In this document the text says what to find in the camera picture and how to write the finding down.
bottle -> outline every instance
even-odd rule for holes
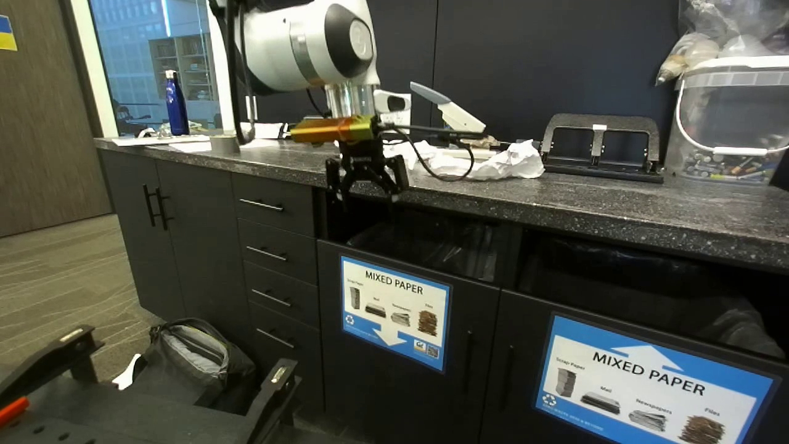
[[[170,132],[172,136],[190,132],[186,103],[182,99],[174,69],[164,72],[164,100],[168,100]]]

clear plastic container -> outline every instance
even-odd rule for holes
[[[789,148],[789,56],[725,56],[678,80],[667,175],[766,184]]]

black bag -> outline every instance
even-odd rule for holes
[[[212,322],[184,317],[151,328],[125,392],[243,415],[259,390],[252,358]]]

cabinet handle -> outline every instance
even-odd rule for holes
[[[463,395],[468,395],[468,388],[471,388],[471,360],[474,360],[474,330],[465,330]]]
[[[276,253],[276,251],[268,251],[268,248],[262,248],[262,247],[252,247],[252,243],[246,243],[246,251],[253,251],[259,257],[268,257],[274,262],[289,262],[289,257],[284,257],[284,253]]]
[[[502,355],[502,376],[500,376],[500,396],[497,396],[497,409],[507,407],[509,401],[509,384],[512,384],[512,355],[514,355],[514,347],[507,344],[506,355]]]
[[[285,209],[284,205],[268,205],[268,201],[246,199],[246,196],[238,196],[238,201],[241,201],[241,205],[249,205],[249,206],[268,209],[268,211],[284,211],[284,209]]]
[[[152,195],[157,201],[157,215],[162,216],[162,230],[170,231],[170,219],[174,219],[168,215],[168,206],[164,206],[164,199],[170,199],[170,195],[164,195],[162,190],[156,190]]]
[[[274,339],[274,343],[278,343],[278,344],[289,347],[289,351],[296,351],[296,343],[284,339],[284,338],[274,336],[270,330],[263,330],[263,328],[253,328],[253,330],[256,330],[259,336],[263,336],[263,338],[268,338],[268,339]]]
[[[148,222],[151,222],[151,227],[156,227],[156,211],[152,211],[152,205],[151,205],[151,196],[152,196],[152,191],[148,190],[148,184],[143,184],[143,195],[145,195],[145,206],[148,206]]]
[[[267,301],[274,301],[274,304],[278,304],[278,306],[284,306],[284,309],[291,309],[291,306],[293,306],[289,298],[276,298],[270,291],[252,288],[252,294],[253,294],[253,296],[262,296],[262,298],[267,298]]]

orange part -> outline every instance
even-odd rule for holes
[[[15,401],[4,404],[0,409],[0,426],[27,412],[29,401],[27,396],[18,396]]]

